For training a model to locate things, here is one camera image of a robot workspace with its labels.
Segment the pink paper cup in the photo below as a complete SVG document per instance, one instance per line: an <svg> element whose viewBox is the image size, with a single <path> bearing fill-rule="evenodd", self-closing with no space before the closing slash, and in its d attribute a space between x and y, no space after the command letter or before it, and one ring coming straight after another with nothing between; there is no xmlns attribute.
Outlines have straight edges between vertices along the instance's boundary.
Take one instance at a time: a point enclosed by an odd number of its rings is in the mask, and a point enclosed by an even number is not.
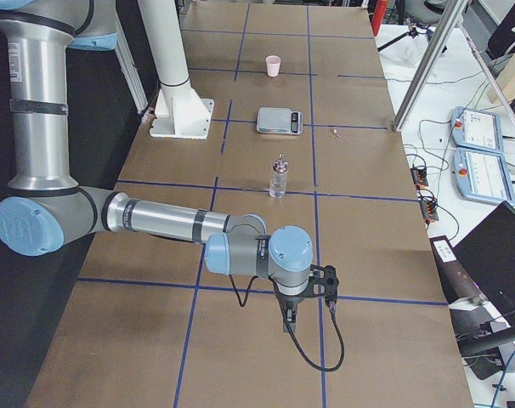
<svg viewBox="0 0 515 408"><path fill-rule="evenodd" d="M266 70L269 77L277 77L280 73L281 57L269 55L266 57Z"/></svg>

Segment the glass sauce dispenser bottle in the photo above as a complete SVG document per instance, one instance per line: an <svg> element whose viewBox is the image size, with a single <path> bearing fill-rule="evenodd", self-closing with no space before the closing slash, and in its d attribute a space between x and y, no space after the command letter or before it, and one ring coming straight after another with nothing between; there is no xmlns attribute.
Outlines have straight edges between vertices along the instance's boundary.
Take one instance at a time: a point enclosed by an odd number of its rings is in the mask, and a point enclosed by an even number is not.
<svg viewBox="0 0 515 408"><path fill-rule="evenodd" d="M269 183L269 195L280 199L286 193L287 178L289 173L289 163L283 153L280 153L271 167L271 179Z"/></svg>

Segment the grey digital kitchen scale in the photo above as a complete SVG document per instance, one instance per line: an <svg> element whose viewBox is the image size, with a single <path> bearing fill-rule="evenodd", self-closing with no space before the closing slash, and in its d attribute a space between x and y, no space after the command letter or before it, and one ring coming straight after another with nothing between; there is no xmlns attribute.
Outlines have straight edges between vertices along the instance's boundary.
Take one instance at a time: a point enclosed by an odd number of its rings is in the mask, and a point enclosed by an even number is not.
<svg viewBox="0 0 515 408"><path fill-rule="evenodd" d="M257 114L257 131L299 135L303 131L303 114L289 108L261 107Z"/></svg>

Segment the orange black connector block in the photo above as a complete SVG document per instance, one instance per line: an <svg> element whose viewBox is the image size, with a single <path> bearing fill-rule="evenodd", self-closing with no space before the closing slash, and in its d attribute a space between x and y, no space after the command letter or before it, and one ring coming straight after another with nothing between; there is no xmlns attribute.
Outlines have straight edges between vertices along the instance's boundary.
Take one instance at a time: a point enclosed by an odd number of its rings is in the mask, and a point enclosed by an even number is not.
<svg viewBox="0 0 515 408"><path fill-rule="evenodd" d="M413 180L413 183L417 189L424 189L428 187L427 181L427 166L412 166L410 168L410 174Z"/></svg>

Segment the black computer monitor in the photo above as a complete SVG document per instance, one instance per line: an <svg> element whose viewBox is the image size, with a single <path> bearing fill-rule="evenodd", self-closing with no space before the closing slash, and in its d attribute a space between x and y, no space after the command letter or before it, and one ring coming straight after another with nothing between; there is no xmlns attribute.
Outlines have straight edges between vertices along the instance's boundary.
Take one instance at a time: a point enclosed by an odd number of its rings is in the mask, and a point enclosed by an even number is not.
<svg viewBox="0 0 515 408"><path fill-rule="evenodd" d="M515 208L499 204L454 253L497 310L515 322Z"/></svg>

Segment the lower teach pendant tablet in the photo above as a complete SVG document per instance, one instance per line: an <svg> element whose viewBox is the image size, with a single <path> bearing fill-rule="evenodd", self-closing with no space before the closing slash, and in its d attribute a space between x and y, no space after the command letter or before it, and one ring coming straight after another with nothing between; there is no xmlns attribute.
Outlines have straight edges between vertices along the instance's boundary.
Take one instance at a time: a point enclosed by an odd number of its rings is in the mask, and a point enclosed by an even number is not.
<svg viewBox="0 0 515 408"><path fill-rule="evenodd" d="M489 204L515 205L515 192L507 162L501 153L466 148L454 151L456 187L462 197Z"/></svg>

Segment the teach pendant tablet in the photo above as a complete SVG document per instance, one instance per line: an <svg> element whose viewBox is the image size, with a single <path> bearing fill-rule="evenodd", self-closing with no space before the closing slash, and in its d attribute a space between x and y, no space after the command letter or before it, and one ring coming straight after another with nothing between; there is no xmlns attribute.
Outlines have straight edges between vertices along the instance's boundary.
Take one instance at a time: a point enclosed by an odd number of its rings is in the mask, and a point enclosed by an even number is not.
<svg viewBox="0 0 515 408"><path fill-rule="evenodd" d="M515 205L515 192L507 162L501 153L466 148L454 151L456 187L462 197L489 204Z"/></svg>
<svg viewBox="0 0 515 408"><path fill-rule="evenodd" d="M492 153L504 151L501 118L496 113L457 106L451 112L450 125L456 146Z"/></svg>

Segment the upper teach pendant tablet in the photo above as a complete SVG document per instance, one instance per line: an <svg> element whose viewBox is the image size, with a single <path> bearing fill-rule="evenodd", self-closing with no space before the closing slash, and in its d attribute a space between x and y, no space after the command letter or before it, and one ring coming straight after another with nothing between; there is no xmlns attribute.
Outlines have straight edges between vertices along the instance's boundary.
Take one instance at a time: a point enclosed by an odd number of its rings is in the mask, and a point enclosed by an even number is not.
<svg viewBox="0 0 515 408"><path fill-rule="evenodd" d="M501 118L496 113L457 106L451 112L450 125L456 146L492 153L504 151Z"/></svg>

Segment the white pedestal column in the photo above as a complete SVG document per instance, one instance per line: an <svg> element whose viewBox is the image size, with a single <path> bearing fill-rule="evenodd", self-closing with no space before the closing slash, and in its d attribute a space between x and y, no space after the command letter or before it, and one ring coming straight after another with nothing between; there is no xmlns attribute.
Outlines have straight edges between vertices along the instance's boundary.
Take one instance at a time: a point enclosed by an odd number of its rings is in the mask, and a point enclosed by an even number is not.
<svg viewBox="0 0 515 408"><path fill-rule="evenodd" d="M192 88L174 1L139 1L160 83L150 135L206 139L214 101Z"/></svg>

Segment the aluminium frame post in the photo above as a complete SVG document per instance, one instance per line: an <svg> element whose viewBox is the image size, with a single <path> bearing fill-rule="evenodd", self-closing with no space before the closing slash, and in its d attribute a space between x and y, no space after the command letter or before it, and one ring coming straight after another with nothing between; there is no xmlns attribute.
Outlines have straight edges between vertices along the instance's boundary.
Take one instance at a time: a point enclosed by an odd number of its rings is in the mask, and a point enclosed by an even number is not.
<svg viewBox="0 0 515 408"><path fill-rule="evenodd" d="M427 45L427 49L393 120L392 130L394 132L400 132L406 124L422 90L426 86L435 63L442 54L452 30L460 21L467 4L468 1L466 0L449 1L446 4L443 16L435 29L431 42Z"/></svg>

